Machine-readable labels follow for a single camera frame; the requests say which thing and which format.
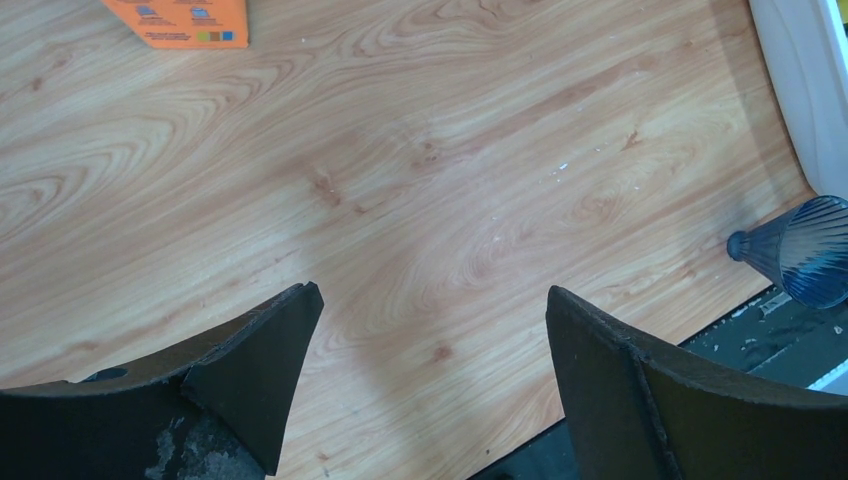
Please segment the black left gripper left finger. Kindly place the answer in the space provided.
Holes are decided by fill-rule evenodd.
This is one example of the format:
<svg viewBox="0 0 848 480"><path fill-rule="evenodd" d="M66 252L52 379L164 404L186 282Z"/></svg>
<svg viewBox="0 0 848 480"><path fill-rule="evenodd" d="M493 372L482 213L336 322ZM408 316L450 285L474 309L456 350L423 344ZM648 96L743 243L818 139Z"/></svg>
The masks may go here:
<svg viewBox="0 0 848 480"><path fill-rule="evenodd" d="M1 393L5 479L263 479L324 307L296 284L158 352Z"/></svg>

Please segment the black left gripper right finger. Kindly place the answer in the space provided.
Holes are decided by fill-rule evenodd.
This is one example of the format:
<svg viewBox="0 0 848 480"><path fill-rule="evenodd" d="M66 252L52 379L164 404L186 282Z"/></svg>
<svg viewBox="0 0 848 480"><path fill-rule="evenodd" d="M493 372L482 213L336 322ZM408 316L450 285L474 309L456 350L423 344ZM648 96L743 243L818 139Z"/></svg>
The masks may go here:
<svg viewBox="0 0 848 480"><path fill-rule="evenodd" d="M847 475L843 396L709 361L559 286L546 327L584 479Z"/></svg>

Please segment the blue ribbed coffee dripper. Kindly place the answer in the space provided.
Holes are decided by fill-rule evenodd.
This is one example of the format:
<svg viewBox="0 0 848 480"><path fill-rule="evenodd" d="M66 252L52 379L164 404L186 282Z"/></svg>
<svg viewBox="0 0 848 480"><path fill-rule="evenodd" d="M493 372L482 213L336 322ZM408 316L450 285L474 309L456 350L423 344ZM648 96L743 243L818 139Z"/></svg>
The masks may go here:
<svg viewBox="0 0 848 480"><path fill-rule="evenodd" d="M827 309L847 299L847 201L833 195L727 240L729 257L747 264L802 305Z"/></svg>

